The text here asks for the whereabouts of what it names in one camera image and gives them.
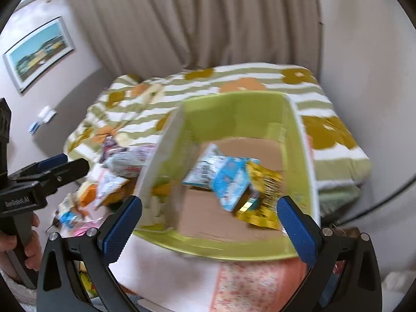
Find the person's left hand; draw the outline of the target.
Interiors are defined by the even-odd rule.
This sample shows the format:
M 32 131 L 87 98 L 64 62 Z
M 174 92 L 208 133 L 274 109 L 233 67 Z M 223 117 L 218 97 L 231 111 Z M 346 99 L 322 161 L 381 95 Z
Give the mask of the person's left hand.
M 32 211 L 20 213 L 16 216 L 1 218 L 1 232 L 16 238 L 16 245 L 10 251 L 3 251 L 1 262 L 4 264 L 6 274 L 13 280 L 27 288 L 37 287 L 38 274 L 34 269 L 28 268 L 25 247 L 33 238 L 33 223 L 36 217 Z

